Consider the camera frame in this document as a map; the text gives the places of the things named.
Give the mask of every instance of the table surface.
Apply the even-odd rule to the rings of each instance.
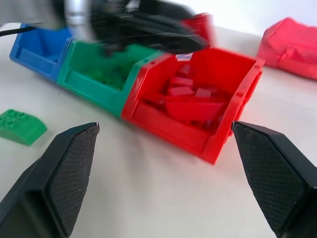
[[[255,55],[256,36],[217,28],[217,44]],[[0,112],[42,119],[31,147],[0,139],[0,200],[55,135],[97,121],[90,182],[72,238],[273,238],[243,171],[234,137],[211,166],[12,63],[0,38]],[[241,121],[286,134],[316,165],[317,83],[265,68]]]

